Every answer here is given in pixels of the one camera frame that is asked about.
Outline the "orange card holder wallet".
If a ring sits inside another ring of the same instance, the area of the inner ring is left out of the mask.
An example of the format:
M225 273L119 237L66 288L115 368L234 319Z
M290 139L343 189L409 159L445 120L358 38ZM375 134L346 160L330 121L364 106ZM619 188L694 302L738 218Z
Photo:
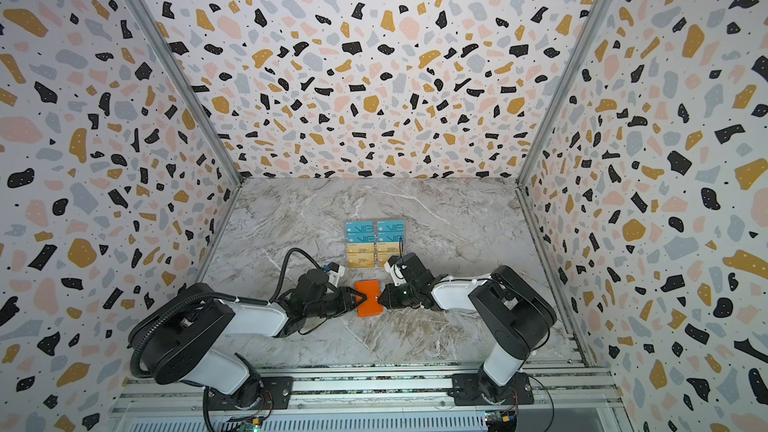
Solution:
M367 295L367 292L371 289L373 290L381 290L380 283L378 280L364 280L364 281L358 281L355 283L354 288L358 290L359 292L365 293ZM369 317L376 317L383 313L382 311L372 311L367 308L367 304L371 301L376 301L375 299L370 300L367 296L367 301L364 305L362 305L358 310L357 314L360 318L369 318Z

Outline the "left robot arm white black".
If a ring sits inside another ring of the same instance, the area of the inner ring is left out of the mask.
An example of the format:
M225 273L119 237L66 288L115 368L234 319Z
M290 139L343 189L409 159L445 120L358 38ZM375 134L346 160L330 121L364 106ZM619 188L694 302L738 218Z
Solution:
M340 286L336 263L303 274L297 285L267 301L225 294L196 283L137 324L129 334L129 368L159 385L207 387L242 408L257 401L262 376L239 354L216 349L222 336L285 338L311 318L330 320L356 310L367 296Z

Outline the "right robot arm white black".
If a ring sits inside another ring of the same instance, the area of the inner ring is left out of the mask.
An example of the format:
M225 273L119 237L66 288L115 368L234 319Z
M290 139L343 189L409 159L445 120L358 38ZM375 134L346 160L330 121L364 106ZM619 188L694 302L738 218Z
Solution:
M474 374L452 377L450 395L457 405L526 403L522 366L550 336L557 317L553 307L522 276L506 265L488 275L435 276L414 253L392 256L385 270L393 281L378 303L387 309L463 311L479 315L495 344Z

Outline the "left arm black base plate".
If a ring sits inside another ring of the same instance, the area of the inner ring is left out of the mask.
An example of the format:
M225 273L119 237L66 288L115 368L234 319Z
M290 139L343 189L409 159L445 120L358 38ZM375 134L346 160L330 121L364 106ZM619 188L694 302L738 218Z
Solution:
M232 394L216 389L205 392L203 404L209 411L257 411L285 410L288 407L294 379L291 376L272 376L247 379Z

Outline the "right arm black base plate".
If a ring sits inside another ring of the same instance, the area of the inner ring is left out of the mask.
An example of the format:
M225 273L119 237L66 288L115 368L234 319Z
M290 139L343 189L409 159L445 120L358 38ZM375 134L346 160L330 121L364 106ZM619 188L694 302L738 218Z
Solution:
M475 373L458 373L451 376L448 395L456 406L514 406L534 403L530 376L518 372L503 386L490 378Z

